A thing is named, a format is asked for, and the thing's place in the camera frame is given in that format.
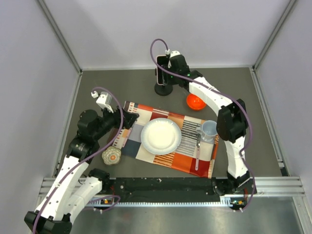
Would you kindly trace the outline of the black phone pink case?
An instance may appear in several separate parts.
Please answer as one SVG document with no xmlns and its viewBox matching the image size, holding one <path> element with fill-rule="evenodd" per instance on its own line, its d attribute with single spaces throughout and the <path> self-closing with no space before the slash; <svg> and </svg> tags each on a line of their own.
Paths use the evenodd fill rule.
<svg viewBox="0 0 312 234">
<path fill-rule="evenodd" d="M 169 58 L 167 55 L 160 55 L 157 56 L 156 62 L 162 68 L 166 68 L 168 67 Z M 157 84 L 163 85 L 163 71 L 159 67 L 157 67 L 156 76 L 157 76 Z"/>
</svg>

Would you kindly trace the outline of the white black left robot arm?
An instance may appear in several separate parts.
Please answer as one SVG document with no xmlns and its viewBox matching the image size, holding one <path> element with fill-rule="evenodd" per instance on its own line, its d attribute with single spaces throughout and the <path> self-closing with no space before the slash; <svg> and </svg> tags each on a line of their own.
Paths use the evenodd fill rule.
<svg viewBox="0 0 312 234">
<path fill-rule="evenodd" d="M 44 201 L 35 211 L 28 211 L 24 221 L 35 234 L 68 234 L 72 225 L 88 202 L 98 193 L 109 191 L 109 174 L 92 169 L 83 185 L 74 190 L 80 176 L 90 165 L 94 153 L 100 150 L 99 139 L 113 128 L 130 129 L 139 115 L 124 109 L 94 110 L 80 114 L 78 130 L 71 141 L 62 167 Z"/>
</svg>

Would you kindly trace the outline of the black phone stand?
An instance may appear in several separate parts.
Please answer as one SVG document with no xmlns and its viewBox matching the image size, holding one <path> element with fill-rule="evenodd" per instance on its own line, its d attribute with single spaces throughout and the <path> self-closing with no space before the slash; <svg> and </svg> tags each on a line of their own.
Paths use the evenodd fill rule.
<svg viewBox="0 0 312 234">
<path fill-rule="evenodd" d="M 173 91 L 172 85 L 163 85 L 162 72 L 155 69 L 156 84 L 154 85 L 154 91 L 160 96 L 167 96 Z"/>
</svg>

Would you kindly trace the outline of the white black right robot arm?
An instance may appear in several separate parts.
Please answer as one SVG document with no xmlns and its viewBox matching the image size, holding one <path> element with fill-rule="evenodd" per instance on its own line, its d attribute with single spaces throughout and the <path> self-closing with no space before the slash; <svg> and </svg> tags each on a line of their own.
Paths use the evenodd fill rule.
<svg viewBox="0 0 312 234">
<path fill-rule="evenodd" d="M 245 136 L 250 120 L 245 102 L 220 93 L 197 70 L 190 70 L 185 57 L 178 51 L 157 56 L 157 75 L 161 85 L 179 85 L 199 97 L 216 114 L 216 131 L 226 145 L 228 157 L 227 181 L 213 181 L 219 195 L 239 193 L 250 180 L 245 161 Z"/>
</svg>

